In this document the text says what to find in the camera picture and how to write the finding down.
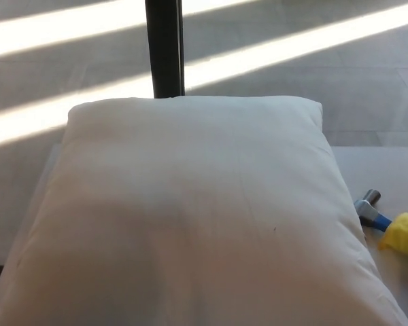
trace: floor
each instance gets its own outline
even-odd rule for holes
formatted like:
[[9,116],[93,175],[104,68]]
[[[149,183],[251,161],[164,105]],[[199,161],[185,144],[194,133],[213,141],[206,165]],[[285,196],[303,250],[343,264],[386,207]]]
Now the floor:
[[[408,146],[408,0],[184,0],[184,15],[188,94],[303,96],[331,145]],[[0,264],[67,110],[150,94],[149,71],[143,0],[0,0]]]

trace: black pole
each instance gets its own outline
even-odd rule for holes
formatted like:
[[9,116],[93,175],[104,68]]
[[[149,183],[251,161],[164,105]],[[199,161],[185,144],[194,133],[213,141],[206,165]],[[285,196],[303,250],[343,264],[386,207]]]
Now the black pole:
[[182,0],[146,0],[154,98],[184,95]]

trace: yellow cloth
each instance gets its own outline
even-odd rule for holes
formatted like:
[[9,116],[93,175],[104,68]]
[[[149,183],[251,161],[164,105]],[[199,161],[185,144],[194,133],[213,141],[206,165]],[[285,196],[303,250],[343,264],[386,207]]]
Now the yellow cloth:
[[387,247],[408,255],[408,213],[400,214],[388,226],[378,245],[380,250]]

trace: hammer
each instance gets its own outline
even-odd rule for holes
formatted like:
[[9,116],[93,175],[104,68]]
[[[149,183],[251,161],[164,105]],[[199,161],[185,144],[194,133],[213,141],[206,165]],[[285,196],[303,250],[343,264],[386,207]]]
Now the hammer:
[[354,206],[361,225],[385,232],[392,222],[373,207],[380,198],[379,191],[370,189],[362,199],[355,201]]

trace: white pillow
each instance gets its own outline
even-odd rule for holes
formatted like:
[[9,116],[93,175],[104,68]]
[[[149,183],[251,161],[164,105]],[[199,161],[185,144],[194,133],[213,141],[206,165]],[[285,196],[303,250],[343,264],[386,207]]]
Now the white pillow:
[[289,96],[76,107],[0,325],[408,325],[321,125]]

